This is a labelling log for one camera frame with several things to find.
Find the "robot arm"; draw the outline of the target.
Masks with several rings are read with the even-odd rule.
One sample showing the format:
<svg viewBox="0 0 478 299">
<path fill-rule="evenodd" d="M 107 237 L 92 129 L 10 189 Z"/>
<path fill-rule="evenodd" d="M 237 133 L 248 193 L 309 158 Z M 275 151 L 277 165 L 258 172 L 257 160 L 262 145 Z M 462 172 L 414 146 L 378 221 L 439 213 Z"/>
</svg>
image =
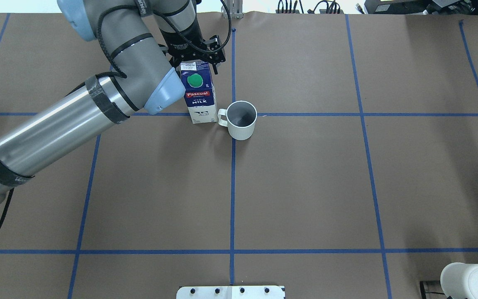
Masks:
<svg viewBox="0 0 478 299">
<path fill-rule="evenodd" d="M 0 136 L 0 204 L 9 191 L 141 109 L 157 114 L 184 95 L 176 68 L 224 62 L 218 35 L 205 40 L 198 0 L 59 0 L 79 36 L 98 40 L 112 71 L 94 74 L 62 100 Z"/>
</svg>

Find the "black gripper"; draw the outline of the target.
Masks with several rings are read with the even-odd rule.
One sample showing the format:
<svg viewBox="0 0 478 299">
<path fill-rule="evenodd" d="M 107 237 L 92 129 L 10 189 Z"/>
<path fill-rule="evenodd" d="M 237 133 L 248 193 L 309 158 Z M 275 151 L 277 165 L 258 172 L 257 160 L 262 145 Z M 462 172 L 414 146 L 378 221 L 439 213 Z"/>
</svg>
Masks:
<svg viewBox="0 0 478 299">
<path fill-rule="evenodd" d="M 218 75 L 218 66 L 226 62 L 224 45 L 220 36 L 214 35 L 209 40 L 203 40 L 199 45 L 190 45 L 182 40 L 181 42 L 167 42 L 167 53 L 171 56 L 169 63 L 177 68 L 181 62 L 200 60 L 211 65 L 215 75 Z"/>
</svg>

